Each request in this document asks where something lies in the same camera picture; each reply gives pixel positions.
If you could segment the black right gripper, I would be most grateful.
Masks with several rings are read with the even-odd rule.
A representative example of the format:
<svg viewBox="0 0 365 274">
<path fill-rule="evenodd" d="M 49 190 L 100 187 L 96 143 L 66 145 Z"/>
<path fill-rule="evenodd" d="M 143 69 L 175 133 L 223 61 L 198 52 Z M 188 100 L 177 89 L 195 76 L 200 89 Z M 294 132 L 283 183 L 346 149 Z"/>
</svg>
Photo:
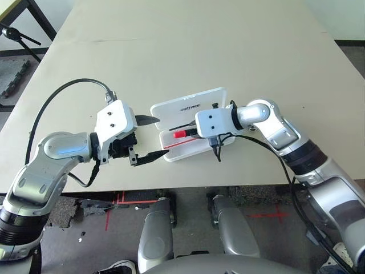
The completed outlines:
<svg viewBox="0 0 365 274">
<path fill-rule="evenodd" d="M 212 104 L 213 109 L 217 109 L 219 108 L 219 104 L 218 103 L 213 103 Z M 190 122 L 189 124 L 186 125 L 187 127 L 196 127 L 196 121 L 193 120 L 192 122 Z"/>
</svg>

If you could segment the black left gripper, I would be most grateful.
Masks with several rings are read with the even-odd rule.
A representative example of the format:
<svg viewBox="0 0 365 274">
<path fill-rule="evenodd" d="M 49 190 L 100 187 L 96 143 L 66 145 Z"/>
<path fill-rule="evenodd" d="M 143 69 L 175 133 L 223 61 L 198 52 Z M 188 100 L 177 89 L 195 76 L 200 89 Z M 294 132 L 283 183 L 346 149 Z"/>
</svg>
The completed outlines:
<svg viewBox="0 0 365 274">
<path fill-rule="evenodd" d="M 149 124 L 158 123 L 159 121 L 160 119 L 154 116 L 136 115 L 136 122 L 138 126 L 147 126 Z M 129 158 L 130 164 L 136 167 L 154 162 L 169 152 L 169 150 L 160 150 L 149 152 L 146 156 L 139 157 L 133 148 L 135 145 L 137 145 L 135 133 L 131 133 L 123 139 L 115 139 L 109 145 L 109 157 L 113 159 Z"/>
</svg>

